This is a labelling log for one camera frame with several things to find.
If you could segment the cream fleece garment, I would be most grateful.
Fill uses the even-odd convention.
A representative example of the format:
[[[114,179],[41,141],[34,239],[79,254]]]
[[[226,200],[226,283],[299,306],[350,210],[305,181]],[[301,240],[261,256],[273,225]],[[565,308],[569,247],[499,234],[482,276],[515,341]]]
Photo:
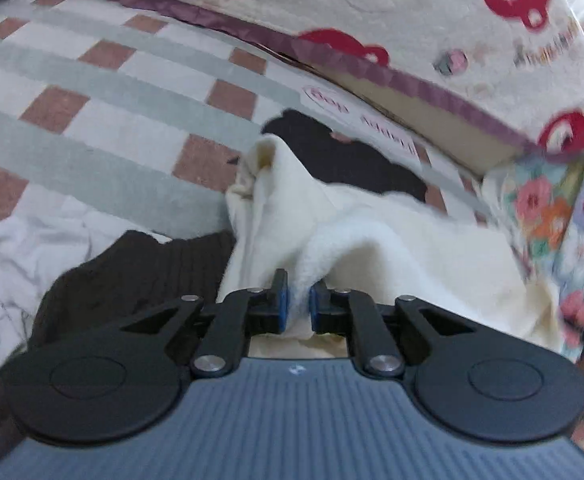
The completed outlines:
[[[549,350],[563,347],[555,286],[526,278],[498,229],[451,219],[407,194],[325,184],[272,134],[241,158],[226,201],[237,243],[219,295],[266,287],[276,270],[289,277],[285,329],[254,337],[254,358],[345,354],[342,339],[311,329],[316,282],[379,304],[411,295]]]

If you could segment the dark brown knit garment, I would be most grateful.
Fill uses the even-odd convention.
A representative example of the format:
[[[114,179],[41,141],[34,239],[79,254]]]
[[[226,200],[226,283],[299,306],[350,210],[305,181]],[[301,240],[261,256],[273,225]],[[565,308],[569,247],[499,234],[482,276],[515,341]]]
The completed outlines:
[[[47,286],[27,348],[52,344],[183,295],[215,300],[234,244],[229,231],[167,243],[126,232],[100,256]]]

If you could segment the white crumpled cloth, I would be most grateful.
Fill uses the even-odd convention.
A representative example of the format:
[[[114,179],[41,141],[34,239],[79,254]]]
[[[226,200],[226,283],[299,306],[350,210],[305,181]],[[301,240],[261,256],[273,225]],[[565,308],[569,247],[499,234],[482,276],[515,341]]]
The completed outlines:
[[[0,367],[26,348],[42,296],[60,276],[102,254],[129,230],[168,238],[74,198],[51,214],[0,220]]]

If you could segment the floral blanket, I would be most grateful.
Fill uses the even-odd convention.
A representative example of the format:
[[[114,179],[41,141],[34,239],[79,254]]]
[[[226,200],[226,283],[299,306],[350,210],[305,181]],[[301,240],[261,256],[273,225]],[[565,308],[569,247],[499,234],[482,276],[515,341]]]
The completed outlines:
[[[584,156],[525,158],[487,177],[482,192],[534,278],[549,281],[562,334],[558,350],[584,370]],[[584,448],[584,422],[575,439]]]

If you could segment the checkered bed sheet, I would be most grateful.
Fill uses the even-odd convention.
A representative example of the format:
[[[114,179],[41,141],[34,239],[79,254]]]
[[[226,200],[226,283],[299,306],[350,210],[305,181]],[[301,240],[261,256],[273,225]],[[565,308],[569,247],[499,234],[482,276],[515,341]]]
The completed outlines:
[[[228,188],[281,106],[211,104],[222,80],[178,61],[195,31],[135,19],[91,0],[0,0],[0,220],[74,198],[167,238],[232,230]]]

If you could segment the black garment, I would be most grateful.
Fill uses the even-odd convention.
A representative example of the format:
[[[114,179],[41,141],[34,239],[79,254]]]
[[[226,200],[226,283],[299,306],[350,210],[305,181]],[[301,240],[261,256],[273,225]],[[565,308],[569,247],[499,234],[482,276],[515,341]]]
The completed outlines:
[[[282,139],[310,174],[369,192],[406,193],[425,203],[427,184],[410,169],[390,162],[372,146],[344,136],[319,120],[288,108],[268,120],[261,134]]]

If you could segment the bear print quilt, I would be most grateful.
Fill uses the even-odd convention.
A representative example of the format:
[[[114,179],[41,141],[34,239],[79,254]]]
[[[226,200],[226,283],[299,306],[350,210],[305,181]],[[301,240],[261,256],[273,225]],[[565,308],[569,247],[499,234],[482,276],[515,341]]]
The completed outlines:
[[[584,30],[567,0],[111,0],[313,67],[477,172],[584,155]]]

